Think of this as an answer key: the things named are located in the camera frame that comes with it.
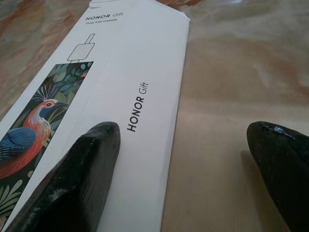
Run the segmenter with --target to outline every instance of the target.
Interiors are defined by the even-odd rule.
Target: blue feather
[[[26,127],[9,130],[0,141],[0,163],[24,154],[34,143],[34,130]]]

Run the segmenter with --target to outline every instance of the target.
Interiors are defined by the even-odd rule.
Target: bird illustration
[[[51,132],[45,117],[51,111],[67,106],[55,99],[48,99],[57,92],[55,88],[49,90],[46,91],[44,86],[37,91],[33,99],[43,102],[27,115],[23,127],[9,130],[0,141],[0,179],[18,172],[36,157]]]

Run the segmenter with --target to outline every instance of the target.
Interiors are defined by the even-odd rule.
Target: beige marble
[[[162,0],[191,18],[162,232],[288,232],[246,129],[309,134],[309,1]],[[86,9],[0,1],[0,118]]]

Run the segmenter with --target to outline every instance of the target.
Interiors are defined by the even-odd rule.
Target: bird head
[[[40,111],[40,117],[44,118],[46,117],[52,110],[60,108],[60,107],[65,107],[68,104],[59,102],[55,99],[48,99],[43,101],[39,107],[41,108]]]

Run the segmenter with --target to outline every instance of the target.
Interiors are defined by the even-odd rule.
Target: honor gift box
[[[80,135],[114,121],[121,147],[98,231],[160,231],[188,27],[154,0],[90,2],[0,123],[5,227]]]

